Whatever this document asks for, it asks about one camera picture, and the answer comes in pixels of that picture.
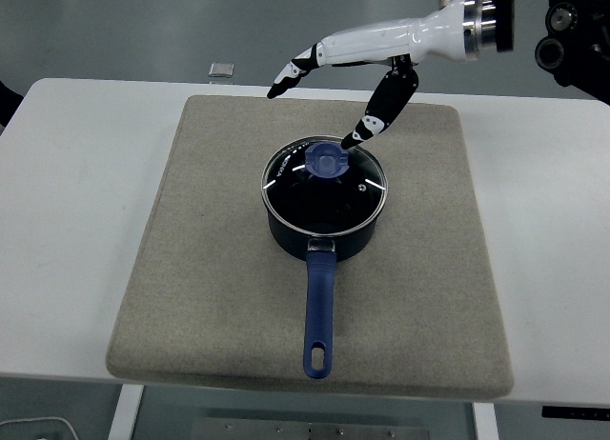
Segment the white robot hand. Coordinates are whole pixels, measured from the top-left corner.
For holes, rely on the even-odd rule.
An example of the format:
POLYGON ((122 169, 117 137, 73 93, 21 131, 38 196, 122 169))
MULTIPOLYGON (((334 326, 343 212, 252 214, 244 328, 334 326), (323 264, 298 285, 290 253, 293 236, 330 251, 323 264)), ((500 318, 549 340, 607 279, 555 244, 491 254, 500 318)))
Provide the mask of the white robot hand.
POLYGON ((424 18, 381 22, 331 34, 291 59, 267 97, 296 87, 301 78, 324 66, 384 63, 390 67, 377 85, 363 116, 341 147, 355 147, 387 130, 418 86, 414 65, 430 55, 467 59, 464 19, 467 0, 453 0, 424 18))

